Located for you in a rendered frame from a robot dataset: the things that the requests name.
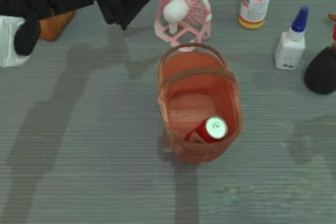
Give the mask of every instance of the basket handle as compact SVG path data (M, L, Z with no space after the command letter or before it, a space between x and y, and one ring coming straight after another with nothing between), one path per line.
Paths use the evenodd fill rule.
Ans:
M218 68L196 68L196 69L189 69L189 70L185 70L183 72L178 72L178 73L172 74L170 77L168 77L167 79L164 79L160 83L160 85L159 85L159 91L162 90L163 88L169 87L174 82L179 81L179 80L181 80L181 79L183 79L185 77L195 76L195 75L199 75L199 74L218 74L220 76L226 77L233 84L237 83L236 78L233 75L233 73L231 73L230 71L227 71L225 69L218 69Z
M208 46L208 45L205 45L205 44L202 44L202 43L198 43L198 42L193 42L193 43L183 43L183 44L180 44L176 47L173 47L171 49L169 49L162 57L161 57L161 60L160 60L160 64L159 64L159 73L162 73L162 69L166 63L166 60L167 58L174 52L174 51L177 51L179 50L180 48L183 48L183 47L201 47L201 48L204 48L204 49L207 49L211 52L214 53L214 55L217 56L217 58L219 59L219 61L223 64L223 66L226 68L226 69L229 69L228 66L227 66L227 63L226 61L224 60L223 56L221 55L220 52L218 52L216 49L214 49L213 47L211 46Z

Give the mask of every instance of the black vase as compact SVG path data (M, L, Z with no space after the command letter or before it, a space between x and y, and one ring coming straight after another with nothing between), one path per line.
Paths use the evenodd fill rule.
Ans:
M322 50L308 65L304 82L316 94L336 91L336 54L329 47Z

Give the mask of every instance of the blue cap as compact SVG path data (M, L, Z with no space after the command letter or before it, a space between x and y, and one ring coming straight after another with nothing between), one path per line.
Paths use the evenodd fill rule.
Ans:
M309 9L306 6L301 7L298 15L292 24L292 30L301 33L306 29Z

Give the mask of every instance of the red can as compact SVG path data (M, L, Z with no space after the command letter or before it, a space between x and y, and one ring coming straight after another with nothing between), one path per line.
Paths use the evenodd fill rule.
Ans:
M197 133L206 143L221 141L227 134L227 125L219 116L211 116L200 123L184 137L189 141L191 134Z

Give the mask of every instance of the orange basket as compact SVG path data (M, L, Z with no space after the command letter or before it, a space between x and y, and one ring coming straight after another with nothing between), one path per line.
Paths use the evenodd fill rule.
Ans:
M204 48L214 56L192 51L169 57L182 47ZM181 44L162 56L157 75L158 102L175 155L189 163L218 158L240 134L243 123L237 81L223 56L204 44ZM193 133L190 141L184 141L187 133L213 115L220 116L227 124L228 132L223 140L205 143Z

